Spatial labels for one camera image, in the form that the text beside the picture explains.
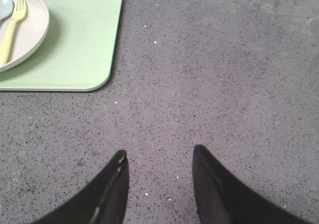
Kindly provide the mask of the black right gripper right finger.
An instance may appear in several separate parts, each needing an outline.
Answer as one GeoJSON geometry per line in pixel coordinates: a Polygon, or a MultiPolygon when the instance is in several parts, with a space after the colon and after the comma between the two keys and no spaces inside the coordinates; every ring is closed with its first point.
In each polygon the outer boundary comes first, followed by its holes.
{"type": "Polygon", "coordinates": [[[203,145],[194,147],[192,178],[202,224],[306,223],[242,183],[203,145]]]}

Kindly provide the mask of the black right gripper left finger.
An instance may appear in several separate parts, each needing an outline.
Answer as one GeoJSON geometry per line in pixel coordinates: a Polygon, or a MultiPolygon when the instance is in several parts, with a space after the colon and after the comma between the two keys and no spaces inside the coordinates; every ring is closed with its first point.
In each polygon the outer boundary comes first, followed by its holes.
{"type": "Polygon", "coordinates": [[[129,192],[127,152],[119,150],[101,172],[67,202],[36,224],[121,224],[129,192]]]}

